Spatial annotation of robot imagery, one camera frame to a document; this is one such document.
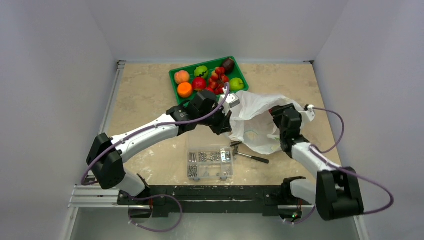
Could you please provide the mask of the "white plastic bag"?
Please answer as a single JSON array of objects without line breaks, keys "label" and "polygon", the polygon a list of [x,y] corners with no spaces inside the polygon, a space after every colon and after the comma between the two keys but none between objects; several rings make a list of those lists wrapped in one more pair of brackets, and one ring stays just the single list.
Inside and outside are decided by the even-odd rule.
[{"label": "white plastic bag", "polygon": [[231,108],[229,138],[240,141],[252,151],[271,155],[281,151],[280,130],[269,110],[275,106],[293,104],[303,117],[306,112],[295,100],[282,94],[256,94],[238,91],[235,95],[240,103]]}]

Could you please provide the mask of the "fake red cherry bunch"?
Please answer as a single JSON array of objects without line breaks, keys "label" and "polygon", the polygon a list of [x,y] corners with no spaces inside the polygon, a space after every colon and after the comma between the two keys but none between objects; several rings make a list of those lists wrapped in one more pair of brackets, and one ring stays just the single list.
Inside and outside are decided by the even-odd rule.
[{"label": "fake red cherry bunch", "polygon": [[224,93],[225,84],[230,81],[229,77],[225,74],[224,67],[216,67],[208,79],[206,90],[213,92],[215,95]]}]

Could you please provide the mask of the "fake green apple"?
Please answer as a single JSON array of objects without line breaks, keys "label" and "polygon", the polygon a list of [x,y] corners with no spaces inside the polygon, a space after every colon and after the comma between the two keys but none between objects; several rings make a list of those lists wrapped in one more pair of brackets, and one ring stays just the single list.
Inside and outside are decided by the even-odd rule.
[{"label": "fake green apple", "polygon": [[232,78],[229,81],[229,86],[230,86],[231,92],[240,91],[240,90],[243,90],[245,88],[244,81],[239,77]]}]

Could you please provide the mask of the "fake red apple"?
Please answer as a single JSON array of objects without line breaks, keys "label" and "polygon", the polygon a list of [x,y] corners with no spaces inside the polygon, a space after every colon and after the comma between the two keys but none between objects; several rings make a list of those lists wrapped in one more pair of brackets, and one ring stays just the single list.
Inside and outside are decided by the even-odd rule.
[{"label": "fake red apple", "polygon": [[191,83],[192,89],[194,91],[200,92],[202,90],[205,90],[207,87],[207,82],[202,77],[195,77]]}]

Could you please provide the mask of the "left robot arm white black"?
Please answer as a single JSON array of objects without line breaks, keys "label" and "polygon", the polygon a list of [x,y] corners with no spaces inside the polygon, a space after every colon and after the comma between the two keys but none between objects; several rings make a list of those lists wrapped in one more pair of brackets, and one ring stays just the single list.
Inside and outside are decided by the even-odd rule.
[{"label": "left robot arm white black", "polygon": [[231,109],[240,103],[233,93],[220,96],[203,90],[191,100],[173,106],[152,122],[126,133],[109,137],[97,135],[86,159],[88,170],[103,190],[117,188],[138,205],[149,199],[148,185],[139,175],[128,172],[124,164],[143,150],[164,140],[207,126],[221,135],[232,131]]}]

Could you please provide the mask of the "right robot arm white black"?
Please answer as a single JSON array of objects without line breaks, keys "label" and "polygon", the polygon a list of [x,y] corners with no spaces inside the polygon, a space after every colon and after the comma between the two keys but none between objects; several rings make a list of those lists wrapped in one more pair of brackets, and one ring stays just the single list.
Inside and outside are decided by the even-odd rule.
[{"label": "right robot arm white black", "polygon": [[314,120],[313,105],[297,110],[294,104],[274,106],[270,114],[279,130],[281,149],[291,159],[305,167],[316,179],[311,183],[302,177],[284,180],[280,196],[288,204],[298,199],[313,204],[325,221],[359,216],[364,203],[356,172],[341,167],[315,149],[301,133],[304,124]]}]

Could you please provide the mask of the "fake orange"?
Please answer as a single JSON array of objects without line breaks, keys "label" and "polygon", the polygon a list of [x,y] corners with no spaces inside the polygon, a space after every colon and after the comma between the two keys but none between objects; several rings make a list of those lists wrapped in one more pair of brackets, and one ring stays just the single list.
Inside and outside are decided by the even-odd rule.
[{"label": "fake orange", "polygon": [[184,82],[178,85],[176,91],[178,96],[184,99],[190,97],[193,94],[193,88],[189,82]]}]

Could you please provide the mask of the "fake green cracked fruit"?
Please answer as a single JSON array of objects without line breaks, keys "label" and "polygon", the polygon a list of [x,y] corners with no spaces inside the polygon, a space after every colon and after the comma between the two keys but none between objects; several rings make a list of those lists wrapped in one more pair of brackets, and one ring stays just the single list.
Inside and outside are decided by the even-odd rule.
[{"label": "fake green cracked fruit", "polygon": [[195,78],[206,79],[209,76],[209,69],[205,65],[199,65],[194,70]]}]

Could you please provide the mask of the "fake dark red fruit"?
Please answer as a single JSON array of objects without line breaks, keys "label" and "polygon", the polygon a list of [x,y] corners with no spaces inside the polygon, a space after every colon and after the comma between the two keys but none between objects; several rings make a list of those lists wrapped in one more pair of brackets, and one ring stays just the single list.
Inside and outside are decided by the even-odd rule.
[{"label": "fake dark red fruit", "polygon": [[235,60],[232,57],[227,57],[223,60],[220,67],[224,69],[226,74],[230,74],[235,68]]}]

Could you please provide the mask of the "fake peach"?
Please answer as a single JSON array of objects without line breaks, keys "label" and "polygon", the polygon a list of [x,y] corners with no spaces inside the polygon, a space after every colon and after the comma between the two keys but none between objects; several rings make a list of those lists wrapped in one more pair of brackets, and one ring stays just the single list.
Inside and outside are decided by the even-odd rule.
[{"label": "fake peach", "polygon": [[177,71],[174,74],[174,81],[177,85],[188,83],[190,81],[190,74],[185,70]]}]

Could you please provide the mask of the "clear plastic screw box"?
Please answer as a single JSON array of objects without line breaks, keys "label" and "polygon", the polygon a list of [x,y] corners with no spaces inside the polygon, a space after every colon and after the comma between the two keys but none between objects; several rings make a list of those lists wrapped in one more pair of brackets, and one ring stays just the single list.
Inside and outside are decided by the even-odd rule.
[{"label": "clear plastic screw box", "polygon": [[187,143],[187,178],[227,181],[234,176],[234,157],[225,135],[192,132]]}]

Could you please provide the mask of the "green plastic tray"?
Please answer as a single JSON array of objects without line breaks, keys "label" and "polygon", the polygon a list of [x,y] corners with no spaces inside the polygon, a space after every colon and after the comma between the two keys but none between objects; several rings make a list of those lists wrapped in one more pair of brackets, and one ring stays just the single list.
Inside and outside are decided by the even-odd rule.
[{"label": "green plastic tray", "polygon": [[[222,58],[217,58],[214,60],[209,60],[209,61],[204,61],[201,63],[196,63],[196,64],[192,64],[192,65],[188,65],[188,66],[183,66],[183,67],[179,67],[179,68],[175,68],[169,71],[169,78],[171,81],[171,85],[173,88],[173,92],[176,98],[176,102],[178,104],[180,104],[181,102],[185,101],[185,100],[191,100],[195,95],[196,92],[194,91],[192,95],[188,96],[188,97],[181,97],[179,96],[178,92],[177,92],[177,88],[178,88],[178,84],[175,81],[175,74],[179,71],[186,71],[189,73],[190,79],[189,82],[192,83],[192,81],[195,78],[194,72],[196,67],[199,66],[205,66],[208,68],[209,70],[209,75],[208,77],[211,76],[212,70],[214,70],[216,67],[219,67],[225,59],[230,58],[232,60],[234,60],[234,68],[233,71],[231,73],[229,73],[227,76],[229,77],[229,79],[234,79],[234,78],[240,78],[242,80],[242,88],[240,89],[240,91],[248,91],[250,86],[249,83],[247,82],[244,74],[242,73],[242,70],[236,60],[236,58],[234,56],[226,56],[226,57],[222,57]],[[239,89],[235,89],[235,90],[231,90],[231,93],[236,93],[238,92]]]}]

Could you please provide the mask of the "black base bar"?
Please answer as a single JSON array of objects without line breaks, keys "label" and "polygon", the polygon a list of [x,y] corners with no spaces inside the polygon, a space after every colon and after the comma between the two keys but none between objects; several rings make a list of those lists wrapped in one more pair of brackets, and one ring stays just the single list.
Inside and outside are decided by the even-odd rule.
[{"label": "black base bar", "polygon": [[117,204],[146,209],[154,218],[169,214],[261,214],[279,217],[297,209],[299,200],[282,185],[152,185],[131,198],[119,191]]}]

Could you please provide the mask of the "small black-handled hammer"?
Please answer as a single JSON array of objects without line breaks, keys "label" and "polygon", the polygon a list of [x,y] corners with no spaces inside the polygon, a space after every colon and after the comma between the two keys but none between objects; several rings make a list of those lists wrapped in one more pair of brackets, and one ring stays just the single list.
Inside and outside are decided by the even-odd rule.
[{"label": "small black-handled hammer", "polygon": [[265,159],[265,158],[262,158],[262,157],[258,157],[258,156],[252,156],[252,155],[248,155],[248,154],[239,152],[239,146],[238,145],[235,145],[233,147],[233,155],[234,156],[239,155],[239,156],[242,156],[242,157],[246,157],[246,158],[249,158],[249,159],[252,159],[252,160],[255,160],[255,161],[264,163],[264,164],[269,164],[270,163],[270,161],[268,159]]}]

